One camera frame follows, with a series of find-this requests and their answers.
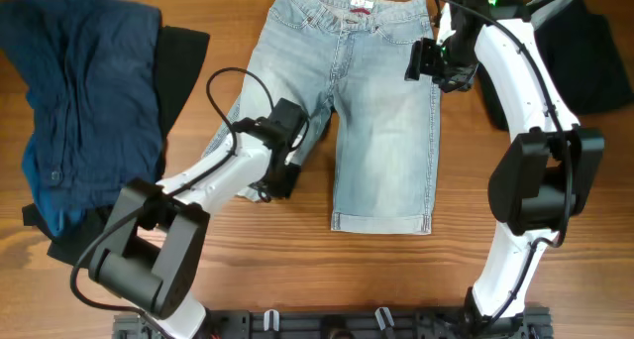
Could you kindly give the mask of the light blue denim shorts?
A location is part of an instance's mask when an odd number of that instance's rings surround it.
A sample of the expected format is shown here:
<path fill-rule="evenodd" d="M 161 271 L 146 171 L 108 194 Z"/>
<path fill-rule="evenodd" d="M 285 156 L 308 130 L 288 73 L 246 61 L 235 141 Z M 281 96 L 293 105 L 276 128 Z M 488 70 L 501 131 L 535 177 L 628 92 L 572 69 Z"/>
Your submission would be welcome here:
<path fill-rule="evenodd" d="M 337 119 L 332 229 L 427 235 L 441 92 L 405 72 L 413 44 L 431 36 L 426 0 L 275 0 L 227 117 L 265 116 L 282 98 L 300 105 L 309 125 L 296 165 Z"/>

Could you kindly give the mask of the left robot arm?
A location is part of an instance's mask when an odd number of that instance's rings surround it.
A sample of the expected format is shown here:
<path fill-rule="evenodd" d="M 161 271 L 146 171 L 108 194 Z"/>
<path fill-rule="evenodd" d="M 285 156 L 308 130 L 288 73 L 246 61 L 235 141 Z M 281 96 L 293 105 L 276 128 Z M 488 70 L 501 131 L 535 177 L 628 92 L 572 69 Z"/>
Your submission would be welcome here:
<path fill-rule="evenodd" d="M 230 124 L 223 141 L 190 169 L 122 189 L 85 257 L 90 279 L 127 300 L 141 336 L 217 336 L 215 318 L 191 291 L 209 223 L 246 188 L 288 196 L 298 173 L 290 158 L 308 124 L 299 105 L 279 99 L 267 116 Z"/>

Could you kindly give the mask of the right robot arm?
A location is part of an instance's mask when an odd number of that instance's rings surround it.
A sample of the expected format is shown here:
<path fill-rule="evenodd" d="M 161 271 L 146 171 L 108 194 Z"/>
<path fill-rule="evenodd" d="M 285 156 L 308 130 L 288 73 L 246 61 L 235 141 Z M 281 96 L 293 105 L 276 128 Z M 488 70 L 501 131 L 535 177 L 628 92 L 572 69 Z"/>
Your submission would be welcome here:
<path fill-rule="evenodd" d="M 538 338 L 546 311 L 525 296 L 546 250 L 562 246 L 602 159 L 604 139 L 562 100 L 536 45 L 523 0 L 435 0 L 433 39 L 413 44 L 405 76 L 444 92 L 470 89 L 484 70 L 510 145 L 489 178 L 496 227 L 481 275 L 452 323 L 462 338 Z"/>

